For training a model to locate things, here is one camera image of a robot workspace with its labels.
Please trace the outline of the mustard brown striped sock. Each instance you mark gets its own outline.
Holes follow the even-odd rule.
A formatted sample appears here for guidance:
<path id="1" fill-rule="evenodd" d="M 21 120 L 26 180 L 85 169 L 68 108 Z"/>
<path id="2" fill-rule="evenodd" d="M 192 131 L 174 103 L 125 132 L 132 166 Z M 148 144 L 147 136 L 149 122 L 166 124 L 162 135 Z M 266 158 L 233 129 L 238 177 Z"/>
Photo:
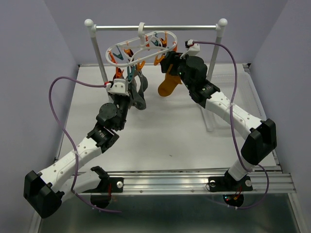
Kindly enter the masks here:
<path id="1" fill-rule="evenodd" d="M 179 76 L 166 73 L 164 81 L 158 87 L 158 94 L 161 97 L 167 97 L 173 93 L 179 84 L 182 84 L 181 78 Z"/>

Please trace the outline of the yellow orange clothes peg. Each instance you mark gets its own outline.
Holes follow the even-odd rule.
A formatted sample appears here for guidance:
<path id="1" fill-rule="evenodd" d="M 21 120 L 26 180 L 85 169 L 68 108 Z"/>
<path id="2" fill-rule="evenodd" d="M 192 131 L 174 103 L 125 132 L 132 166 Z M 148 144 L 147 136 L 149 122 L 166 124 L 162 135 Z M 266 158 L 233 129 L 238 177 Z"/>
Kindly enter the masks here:
<path id="1" fill-rule="evenodd" d="M 138 62 L 138 63 L 136 64 L 136 70 L 137 70 L 137 72 L 140 72 L 140 71 L 142 70 L 142 68 L 144 67 L 144 65 L 145 65 L 145 61 Z"/>

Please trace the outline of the white round clip hanger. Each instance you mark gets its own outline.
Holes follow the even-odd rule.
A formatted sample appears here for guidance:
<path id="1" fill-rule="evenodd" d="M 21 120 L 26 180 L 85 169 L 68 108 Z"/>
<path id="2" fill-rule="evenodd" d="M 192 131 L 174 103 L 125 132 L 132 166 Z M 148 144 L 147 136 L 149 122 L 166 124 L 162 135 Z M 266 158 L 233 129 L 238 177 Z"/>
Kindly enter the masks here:
<path id="1" fill-rule="evenodd" d="M 145 23 L 138 25 L 138 35 L 135 38 L 110 46 L 105 52 L 106 61 L 121 70 L 135 66 L 138 62 L 154 60 L 156 64 L 164 58 L 167 52 L 176 51 L 177 36 L 167 30 L 145 32 Z"/>

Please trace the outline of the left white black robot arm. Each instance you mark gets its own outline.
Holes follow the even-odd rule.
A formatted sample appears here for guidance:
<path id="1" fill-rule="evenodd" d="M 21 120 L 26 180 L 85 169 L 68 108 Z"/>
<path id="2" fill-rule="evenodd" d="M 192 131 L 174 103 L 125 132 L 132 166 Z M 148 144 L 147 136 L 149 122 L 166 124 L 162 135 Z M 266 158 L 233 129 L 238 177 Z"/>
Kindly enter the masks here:
<path id="1" fill-rule="evenodd" d="M 24 180 L 23 196 L 41 218 L 54 214 L 69 195 L 79 197 L 85 191 L 119 191 L 117 180 L 109 177 L 100 166 L 78 175 L 78 170 L 106 152 L 118 140 L 130 105 L 130 97 L 113 95 L 96 116 L 94 128 L 63 158 L 36 173 L 30 171 Z"/>

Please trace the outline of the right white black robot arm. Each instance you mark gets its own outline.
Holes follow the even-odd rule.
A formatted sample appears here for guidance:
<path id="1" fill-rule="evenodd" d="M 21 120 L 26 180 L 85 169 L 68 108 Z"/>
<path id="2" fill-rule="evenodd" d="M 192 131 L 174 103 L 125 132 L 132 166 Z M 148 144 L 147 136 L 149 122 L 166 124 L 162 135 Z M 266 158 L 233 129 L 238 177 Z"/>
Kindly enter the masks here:
<path id="1" fill-rule="evenodd" d="M 167 77 L 178 76 L 189 91 L 191 99 L 213 112 L 238 132 L 245 140 L 238 150 L 237 161 L 224 176 L 214 178 L 217 188 L 235 189 L 277 146 L 276 124 L 251 115 L 229 100 L 220 88 L 206 79 L 207 66 L 198 56 L 170 51 L 160 61 L 161 71 Z"/>

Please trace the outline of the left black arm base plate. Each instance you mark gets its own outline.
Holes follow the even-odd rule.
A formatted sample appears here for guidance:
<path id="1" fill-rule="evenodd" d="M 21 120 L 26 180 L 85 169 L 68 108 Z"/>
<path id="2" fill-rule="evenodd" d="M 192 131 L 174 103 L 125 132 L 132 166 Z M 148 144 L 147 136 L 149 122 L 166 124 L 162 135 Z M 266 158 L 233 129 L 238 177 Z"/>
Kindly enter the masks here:
<path id="1" fill-rule="evenodd" d="M 99 193 L 122 193 L 123 187 L 123 177 L 109 177 L 102 179 L 96 189 Z"/>

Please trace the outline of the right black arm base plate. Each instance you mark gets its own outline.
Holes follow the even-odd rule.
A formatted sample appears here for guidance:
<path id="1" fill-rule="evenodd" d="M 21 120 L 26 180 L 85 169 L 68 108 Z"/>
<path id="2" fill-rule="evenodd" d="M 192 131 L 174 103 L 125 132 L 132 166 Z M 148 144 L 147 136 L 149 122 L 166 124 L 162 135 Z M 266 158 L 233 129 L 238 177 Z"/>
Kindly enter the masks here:
<path id="1" fill-rule="evenodd" d="M 235 192 L 242 188 L 242 191 L 252 191 L 252 183 L 249 176 L 243 177 L 240 181 L 225 176 L 214 176 L 208 178 L 210 192 Z"/>

